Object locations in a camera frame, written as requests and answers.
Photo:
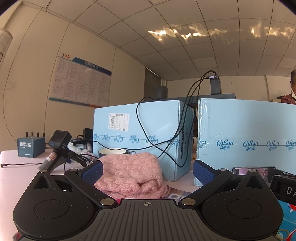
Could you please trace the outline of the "spare black handheld gripper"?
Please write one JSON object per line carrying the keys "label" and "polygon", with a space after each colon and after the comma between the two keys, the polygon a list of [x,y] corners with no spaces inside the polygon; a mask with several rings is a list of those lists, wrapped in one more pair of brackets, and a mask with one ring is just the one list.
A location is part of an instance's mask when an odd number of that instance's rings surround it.
{"label": "spare black handheld gripper", "polygon": [[52,172],[58,166],[72,161],[86,167],[97,158],[91,154],[77,154],[68,148],[72,136],[67,131],[56,130],[51,136],[48,145],[52,148],[52,152],[46,157],[43,163],[39,166],[40,171]]}

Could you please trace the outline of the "dark teal small box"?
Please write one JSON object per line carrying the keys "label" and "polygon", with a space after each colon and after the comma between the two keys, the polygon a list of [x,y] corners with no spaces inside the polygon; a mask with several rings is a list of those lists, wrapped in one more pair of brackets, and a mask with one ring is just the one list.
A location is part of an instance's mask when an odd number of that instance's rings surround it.
{"label": "dark teal small box", "polygon": [[45,151],[44,137],[23,137],[17,139],[18,156],[27,158],[36,158]]}

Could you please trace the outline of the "right light blue carton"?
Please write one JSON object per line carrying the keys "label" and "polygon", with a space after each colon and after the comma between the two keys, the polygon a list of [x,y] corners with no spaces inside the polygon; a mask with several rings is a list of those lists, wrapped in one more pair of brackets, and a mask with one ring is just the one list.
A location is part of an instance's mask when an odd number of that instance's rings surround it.
{"label": "right light blue carton", "polygon": [[295,105],[199,100],[197,159],[214,169],[275,167],[295,173]]}

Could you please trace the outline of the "light blue carton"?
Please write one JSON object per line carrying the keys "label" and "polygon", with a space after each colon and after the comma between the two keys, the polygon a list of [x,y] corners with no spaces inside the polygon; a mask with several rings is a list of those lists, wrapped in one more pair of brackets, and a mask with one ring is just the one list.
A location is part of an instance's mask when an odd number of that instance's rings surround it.
{"label": "light blue carton", "polygon": [[167,181],[177,181],[191,167],[194,110],[180,100],[151,101],[97,108],[93,154],[125,149],[155,155]]}
{"label": "light blue carton", "polygon": [[295,173],[295,105],[199,100],[197,159],[214,169],[275,167]]}

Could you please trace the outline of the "white ceramic cup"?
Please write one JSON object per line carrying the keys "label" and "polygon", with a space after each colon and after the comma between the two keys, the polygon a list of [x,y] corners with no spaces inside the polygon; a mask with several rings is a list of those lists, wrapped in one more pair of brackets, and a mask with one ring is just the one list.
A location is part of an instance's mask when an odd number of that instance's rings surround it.
{"label": "white ceramic cup", "polygon": [[106,155],[114,155],[114,154],[124,155],[124,154],[127,154],[127,150],[119,149],[119,148],[115,148],[115,149],[103,148],[98,151],[99,158],[106,156]]}

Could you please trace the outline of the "pink knitted sweater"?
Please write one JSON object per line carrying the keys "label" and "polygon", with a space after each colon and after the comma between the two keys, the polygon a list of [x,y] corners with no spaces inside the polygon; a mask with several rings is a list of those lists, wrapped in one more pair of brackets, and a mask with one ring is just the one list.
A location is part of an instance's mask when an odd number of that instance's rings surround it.
{"label": "pink knitted sweater", "polygon": [[159,160],[151,153],[112,154],[99,160],[103,175],[94,187],[114,199],[161,199],[170,191]]}

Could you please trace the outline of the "woman in plaid jacket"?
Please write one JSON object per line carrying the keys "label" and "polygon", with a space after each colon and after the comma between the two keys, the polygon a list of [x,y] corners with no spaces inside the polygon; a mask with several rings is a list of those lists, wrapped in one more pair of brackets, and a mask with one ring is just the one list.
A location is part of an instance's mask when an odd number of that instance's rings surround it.
{"label": "woman in plaid jacket", "polygon": [[281,103],[295,105],[295,95],[296,95],[296,70],[295,69],[290,74],[290,87],[291,87],[291,93],[283,96],[281,98]]}

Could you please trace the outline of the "left light blue carton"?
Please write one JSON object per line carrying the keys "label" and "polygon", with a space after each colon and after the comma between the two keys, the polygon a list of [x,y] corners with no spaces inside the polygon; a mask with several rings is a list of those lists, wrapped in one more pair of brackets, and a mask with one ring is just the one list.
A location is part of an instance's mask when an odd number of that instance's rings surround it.
{"label": "left light blue carton", "polygon": [[177,181],[191,167],[194,110],[180,100],[151,101],[97,108],[93,154],[125,149],[155,155],[167,181]]}

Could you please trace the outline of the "black device on carton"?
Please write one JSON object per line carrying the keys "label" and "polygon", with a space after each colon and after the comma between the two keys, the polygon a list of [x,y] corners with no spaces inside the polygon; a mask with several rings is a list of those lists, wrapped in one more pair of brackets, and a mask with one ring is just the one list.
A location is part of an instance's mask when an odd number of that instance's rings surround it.
{"label": "black device on carton", "polygon": [[218,75],[208,76],[210,80],[211,95],[221,94],[221,81]]}

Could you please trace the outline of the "wall information poster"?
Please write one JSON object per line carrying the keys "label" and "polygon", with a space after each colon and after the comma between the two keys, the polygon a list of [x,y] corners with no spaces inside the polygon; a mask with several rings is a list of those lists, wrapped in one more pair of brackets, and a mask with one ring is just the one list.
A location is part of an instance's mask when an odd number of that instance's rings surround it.
{"label": "wall information poster", "polygon": [[59,52],[49,100],[89,106],[109,104],[112,72],[65,52]]}

